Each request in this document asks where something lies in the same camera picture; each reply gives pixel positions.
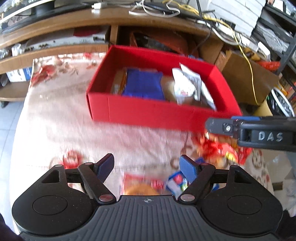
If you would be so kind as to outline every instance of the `silver rivet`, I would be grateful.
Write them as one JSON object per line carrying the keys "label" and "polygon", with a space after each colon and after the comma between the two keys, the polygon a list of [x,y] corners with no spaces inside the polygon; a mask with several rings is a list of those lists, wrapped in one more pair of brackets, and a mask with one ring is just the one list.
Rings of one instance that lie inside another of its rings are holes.
{"label": "silver rivet", "polygon": [[181,196],[181,200],[184,202],[192,202],[195,199],[195,196],[191,195],[191,194],[183,194]]}
{"label": "silver rivet", "polygon": [[230,130],[231,130],[231,126],[226,126],[225,130],[226,130],[227,132],[230,132]]}
{"label": "silver rivet", "polygon": [[104,195],[99,196],[99,200],[102,201],[102,202],[112,201],[113,198],[114,197],[111,194],[104,194]]}

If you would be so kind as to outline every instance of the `blue package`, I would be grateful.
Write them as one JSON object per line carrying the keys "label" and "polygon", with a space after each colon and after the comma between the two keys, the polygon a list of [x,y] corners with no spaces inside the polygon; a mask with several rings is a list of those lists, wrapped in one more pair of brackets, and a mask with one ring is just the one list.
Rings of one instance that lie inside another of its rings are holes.
{"label": "blue package", "polygon": [[146,99],[165,100],[160,81],[161,72],[148,72],[128,69],[126,87],[123,96],[141,97]]}

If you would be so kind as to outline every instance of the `red box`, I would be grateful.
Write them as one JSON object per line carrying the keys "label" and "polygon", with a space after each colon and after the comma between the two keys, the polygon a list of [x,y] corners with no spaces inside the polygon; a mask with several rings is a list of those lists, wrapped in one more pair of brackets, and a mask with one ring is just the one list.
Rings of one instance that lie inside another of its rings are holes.
{"label": "red box", "polygon": [[[214,99],[217,111],[189,105],[110,94],[115,73],[124,67],[157,69],[172,76],[172,68],[186,65],[199,73]],[[86,92],[94,121],[148,126],[181,131],[204,131],[209,117],[241,115],[239,106],[216,66],[177,54],[145,48],[112,46]]]}

